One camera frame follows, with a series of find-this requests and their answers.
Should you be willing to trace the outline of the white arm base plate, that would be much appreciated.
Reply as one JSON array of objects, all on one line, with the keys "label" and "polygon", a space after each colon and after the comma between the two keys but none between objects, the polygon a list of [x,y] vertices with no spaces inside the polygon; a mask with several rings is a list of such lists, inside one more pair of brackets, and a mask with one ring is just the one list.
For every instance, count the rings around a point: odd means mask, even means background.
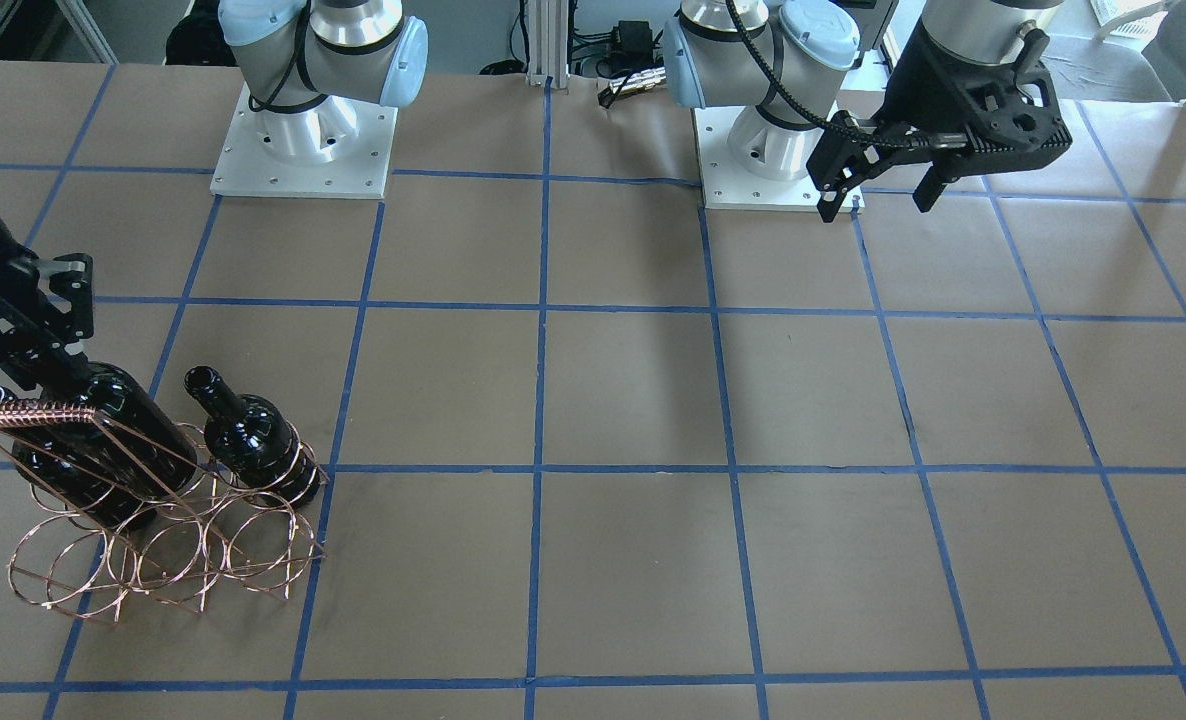
[{"label": "white arm base plate", "polygon": [[259,199],[382,200],[398,111],[319,95],[296,113],[253,111],[238,96],[210,191]]},{"label": "white arm base plate", "polygon": [[823,193],[809,177],[806,160],[823,130],[788,129],[758,108],[703,108],[691,111],[699,168],[708,209],[812,211]]}]

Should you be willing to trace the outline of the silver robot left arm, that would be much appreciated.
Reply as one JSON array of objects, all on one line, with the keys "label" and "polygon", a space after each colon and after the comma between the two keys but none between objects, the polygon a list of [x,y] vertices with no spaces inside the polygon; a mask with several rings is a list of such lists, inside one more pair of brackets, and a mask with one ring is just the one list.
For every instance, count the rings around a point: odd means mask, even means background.
[{"label": "silver robot left arm", "polygon": [[1056,1],[927,1],[872,117],[835,108],[861,28],[831,1],[684,1],[663,31],[677,106],[738,108],[745,172],[809,179],[821,219],[894,167],[930,211],[964,177],[1048,167],[1073,144],[1044,65]]}]

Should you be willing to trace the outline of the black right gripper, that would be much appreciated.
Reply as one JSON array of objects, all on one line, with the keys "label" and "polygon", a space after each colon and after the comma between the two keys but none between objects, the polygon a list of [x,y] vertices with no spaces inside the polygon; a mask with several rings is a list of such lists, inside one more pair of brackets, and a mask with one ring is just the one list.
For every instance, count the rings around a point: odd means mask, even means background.
[{"label": "black right gripper", "polygon": [[87,359],[93,274],[87,254],[42,260],[0,232],[0,369],[23,389],[43,388],[34,368],[44,356]]}]

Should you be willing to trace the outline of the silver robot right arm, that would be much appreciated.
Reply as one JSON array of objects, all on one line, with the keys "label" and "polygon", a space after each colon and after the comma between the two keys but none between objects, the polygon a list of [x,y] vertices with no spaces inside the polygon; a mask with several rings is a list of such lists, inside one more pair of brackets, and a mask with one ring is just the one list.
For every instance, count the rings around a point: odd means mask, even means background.
[{"label": "silver robot right arm", "polygon": [[[398,1],[222,1],[244,76],[213,170],[224,197],[382,199],[397,111],[427,74],[427,24]],[[26,389],[87,372],[94,261],[40,259],[0,218],[0,369]]]}]

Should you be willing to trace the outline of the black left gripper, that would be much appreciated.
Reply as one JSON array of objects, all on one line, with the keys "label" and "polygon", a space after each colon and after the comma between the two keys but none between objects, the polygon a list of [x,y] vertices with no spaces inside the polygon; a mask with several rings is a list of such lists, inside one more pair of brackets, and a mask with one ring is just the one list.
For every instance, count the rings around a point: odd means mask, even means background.
[{"label": "black left gripper", "polygon": [[930,214],[946,187],[951,170],[1037,170],[1072,146],[1061,117],[1053,77],[1037,51],[1022,49],[1022,63],[997,66],[962,60],[932,40],[917,24],[887,82],[875,119],[836,111],[805,167],[821,192],[817,210],[831,223],[846,196],[893,165],[899,126],[925,133],[962,133],[965,146],[935,149],[933,163],[913,192],[919,214]]}]

